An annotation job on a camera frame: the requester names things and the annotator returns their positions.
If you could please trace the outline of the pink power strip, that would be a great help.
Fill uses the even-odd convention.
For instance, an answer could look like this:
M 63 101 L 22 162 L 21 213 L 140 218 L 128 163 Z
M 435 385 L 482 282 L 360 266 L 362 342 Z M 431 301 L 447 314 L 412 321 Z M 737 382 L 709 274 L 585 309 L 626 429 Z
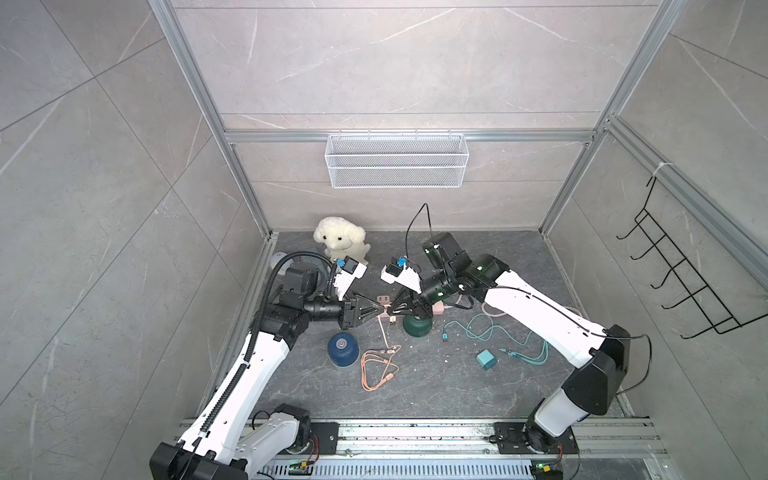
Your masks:
M 569 307 L 569 306 L 562 306 L 562 305 L 556 304 L 554 302 L 551 302 L 549 298 L 540 298 L 540 297 L 538 297 L 536 295 L 531 294 L 530 292 L 526 292 L 525 293 L 525 298 L 528 299 L 528 300 L 531 300 L 533 303 L 538 301 L 542 305 L 544 305 L 546 307 L 551 307 L 555 311 L 560 312 L 560 313 L 568 311 L 568 316 L 583 317 L 583 314 L 580 311 L 578 311 L 577 309 Z M 516 313 L 521 313 L 524 310 L 526 310 L 526 311 L 530 310 L 530 308 L 528 308 L 528 307 L 525 307 L 522 310 L 520 310 L 520 309 L 512 309 L 512 310 L 510 310 L 509 308 L 506 308 L 506 309 L 500 308 L 500 312 L 499 313 L 491 314 L 491 313 L 488 313 L 486 311 L 486 304 L 485 303 L 482 303 L 480 305 L 480 307 L 481 307 L 481 310 L 482 310 L 483 314 L 488 315 L 488 316 L 490 316 L 492 318 L 503 317 L 505 315 L 515 316 Z M 451 304 L 450 302 L 438 301 L 435 305 L 433 305 L 433 313 L 434 313 L 434 315 L 441 315 L 446 309 L 450 309 L 450 308 L 458 309 L 458 310 L 472 310 L 473 309 L 472 306 L 465 306 L 465 305 L 460 305 L 460 304 Z

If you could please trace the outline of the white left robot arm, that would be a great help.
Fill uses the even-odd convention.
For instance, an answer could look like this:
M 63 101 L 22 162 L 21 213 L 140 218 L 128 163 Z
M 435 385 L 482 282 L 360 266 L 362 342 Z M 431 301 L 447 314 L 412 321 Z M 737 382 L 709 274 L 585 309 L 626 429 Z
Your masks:
M 362 295 L 348 297 L 365 264 L 332 261 L 312 251 L 281 258 L 266 281 L 237 361 L 200 416 L 149 460 L 155 479 L 250 479 L 283 451 L 318 449 L 307 410 L 283 404 L 255 430 L 243 429 L 267 383 L 309 324 L 333 321 L 342 330 L 383 311 Z

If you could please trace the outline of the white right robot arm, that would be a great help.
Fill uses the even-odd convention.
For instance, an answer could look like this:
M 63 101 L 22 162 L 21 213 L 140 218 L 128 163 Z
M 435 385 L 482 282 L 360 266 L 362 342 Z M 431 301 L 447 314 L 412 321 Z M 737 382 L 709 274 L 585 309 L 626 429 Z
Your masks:
M 574 313 L 491 254 L 471 258 L 449 232 L 432 236 L 421 249 L 433 267 L 430 277 L 422 277 L 406 255 L 381 270 L 384 282 L 401 287 L 389 314 L 429 320 L 435 304 L 460 294 L 511 316 L 573 366 L 524 424 L 522 435 L 531 451 L 550 452 L 570 427 L 590 415 L 606 414 L 614 398 L 624 393 L 621 385 L 635 338 L 623 327 L 606 328 Z

